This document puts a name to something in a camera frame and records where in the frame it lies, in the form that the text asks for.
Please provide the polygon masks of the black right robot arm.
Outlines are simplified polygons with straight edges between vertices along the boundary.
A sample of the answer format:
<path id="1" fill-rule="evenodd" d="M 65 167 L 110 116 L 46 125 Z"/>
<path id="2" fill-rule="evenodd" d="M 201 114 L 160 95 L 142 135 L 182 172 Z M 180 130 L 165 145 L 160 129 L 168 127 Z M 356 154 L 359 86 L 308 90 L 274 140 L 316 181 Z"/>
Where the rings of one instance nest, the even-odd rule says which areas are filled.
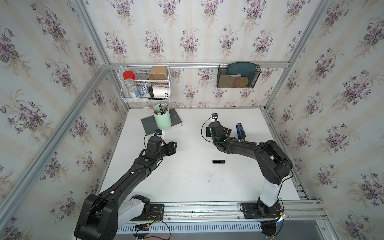
<path id="1" fill-rule="evenodd" d="M 293 177 L 293 163 L 280 146 L 273 140 L 265 143 L 248 142 L 230 136 L 230 129 L 219 121 L 211 122 L 206 127 L 206 137 L 217 149 L 225 154 L 240 155 L 257 161 L 265 178 L 263 190 L 257 200 L 259 218 L 271 218 L 282 208 L 279 194 L 284 182 Z"/>

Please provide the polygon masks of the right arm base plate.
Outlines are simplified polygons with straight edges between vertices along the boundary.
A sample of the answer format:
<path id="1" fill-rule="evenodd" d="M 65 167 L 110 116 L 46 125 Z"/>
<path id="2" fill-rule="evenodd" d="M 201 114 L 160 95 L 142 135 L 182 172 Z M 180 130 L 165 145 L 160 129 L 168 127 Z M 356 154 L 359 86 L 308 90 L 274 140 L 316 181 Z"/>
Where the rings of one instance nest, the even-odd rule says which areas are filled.
<path id="1" fill-rule="evenodd" d="M 263 203 L 241 203 L 240 210 L 245 219 L 276 219 L 283 212 L 283 207 L 276 203 L 272 207 L 266 207 Z"/>

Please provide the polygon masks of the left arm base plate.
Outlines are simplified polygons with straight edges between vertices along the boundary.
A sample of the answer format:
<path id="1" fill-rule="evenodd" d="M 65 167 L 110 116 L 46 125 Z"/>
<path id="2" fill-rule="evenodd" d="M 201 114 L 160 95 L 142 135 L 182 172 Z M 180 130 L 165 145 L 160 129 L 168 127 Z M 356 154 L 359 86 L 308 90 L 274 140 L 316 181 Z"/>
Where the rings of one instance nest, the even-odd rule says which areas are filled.
<path id="1" fill-rule="evenodd" d="M 132 221 L 160 221 L 164 218 L 164 204 L 150 204 L 144 207 L 142 214 Z"/>

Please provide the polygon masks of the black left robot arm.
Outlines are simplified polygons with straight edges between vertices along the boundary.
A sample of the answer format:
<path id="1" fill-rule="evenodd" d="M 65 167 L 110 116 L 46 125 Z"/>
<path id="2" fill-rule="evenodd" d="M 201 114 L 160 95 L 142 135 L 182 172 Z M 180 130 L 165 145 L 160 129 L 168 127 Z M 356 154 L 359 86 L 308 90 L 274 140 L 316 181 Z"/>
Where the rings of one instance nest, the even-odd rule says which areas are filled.
<path id="1" fill-rule="evenodd" d="M 140 216 L 149 202 L 138 196 L 128 204 L 130 214 L 120 220 L 119 208 L 134 188 L 147 178 L 164 157 L 177 152 L 177 143 L 166 143 L 159 136 L 151 136 L 147 147 L 134 160 L 130 169 L 111 187 L 98 195 L 90 194 L 84 200 L 74 236 L 80 240 L 112 240 L 119 226 Z"/>

